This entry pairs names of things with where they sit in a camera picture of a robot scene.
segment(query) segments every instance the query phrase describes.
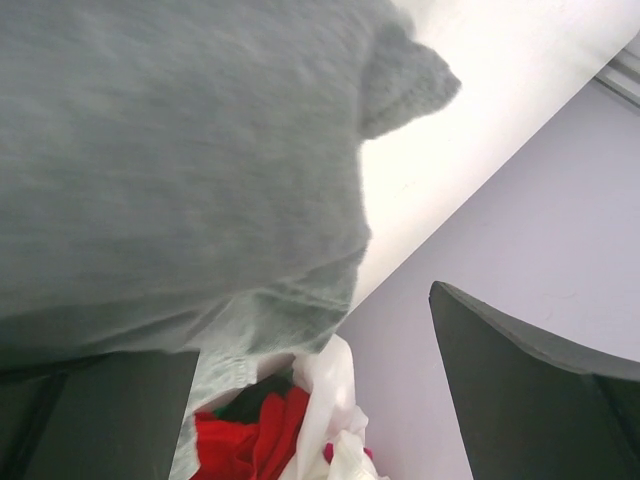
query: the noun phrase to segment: red fabric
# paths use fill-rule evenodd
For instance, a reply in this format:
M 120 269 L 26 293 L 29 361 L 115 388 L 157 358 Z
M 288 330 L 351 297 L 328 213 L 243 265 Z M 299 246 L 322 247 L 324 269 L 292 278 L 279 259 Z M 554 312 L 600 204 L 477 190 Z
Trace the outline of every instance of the red fabric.
M 367 455 L 367 457 L 373 460 L 373 452 L 369 450 L 367 447 L 364 448 L 364 453 Z M 322 454 L 324 455 L 324 459 L 327 461 L 327 463 L 331 463 L 334 455 L 333 443 L 327 443 L 327 445 L 324 447 L 324 451 L 322 452 Z
M 284 399 L 267 396 L 258 424 L 197 414 L 200 470 L 192 480 L 277 480 L 295 454 L 308 403 L 309 394 L 294 387 Z

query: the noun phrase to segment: sweater cuff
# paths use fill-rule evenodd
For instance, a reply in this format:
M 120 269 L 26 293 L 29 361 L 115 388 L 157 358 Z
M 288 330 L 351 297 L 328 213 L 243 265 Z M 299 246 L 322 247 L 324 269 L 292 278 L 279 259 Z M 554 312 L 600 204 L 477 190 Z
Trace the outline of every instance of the sweater cuff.
M 444 108 L 461 82 L 434 50 L 393 25 L 382 31 L 362 85 L 361 135 L 373 139 Z

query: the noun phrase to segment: white wall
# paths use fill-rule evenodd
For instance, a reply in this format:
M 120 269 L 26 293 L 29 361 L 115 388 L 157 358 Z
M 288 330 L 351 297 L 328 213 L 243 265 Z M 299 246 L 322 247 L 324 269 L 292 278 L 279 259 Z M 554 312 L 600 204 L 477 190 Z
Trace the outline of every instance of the white wall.
M 589 84 L 347 320 L 368 443 L 393 480 L 471 478 L 435 280 L 640 360 L 640 110 Z
M 640 0 L 394 1 L 411 12 L 418 39 L 449 62 L 462 91 L 438 114 L 363 148 L 373 239 L 360 269 L 356 304 L 640 27 Z

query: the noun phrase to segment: gray knit fabric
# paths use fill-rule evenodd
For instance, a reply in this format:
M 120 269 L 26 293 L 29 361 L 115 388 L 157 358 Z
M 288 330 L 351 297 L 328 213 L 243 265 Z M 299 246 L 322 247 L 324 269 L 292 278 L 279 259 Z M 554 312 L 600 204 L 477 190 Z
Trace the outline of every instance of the gray knit fabric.
M 361 143 L 459 88 L 405 20 L 387 0 L 0 2 L 3 365 L 201 349 L 191 409 L 262 354 L 321 349 L 369 238 Z M 183 434 L 173 480 L 197 467 Z

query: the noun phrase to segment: lavender wall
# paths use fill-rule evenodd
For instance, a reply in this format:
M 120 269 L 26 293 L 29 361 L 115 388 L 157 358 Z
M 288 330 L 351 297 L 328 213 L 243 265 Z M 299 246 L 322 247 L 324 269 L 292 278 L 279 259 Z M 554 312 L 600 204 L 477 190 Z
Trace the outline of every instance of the lavender wall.
M 350 316 L 368 443 L 393 480 L 471 478 L 435 280 L 640 360 L 640 110 L 589 84 Z

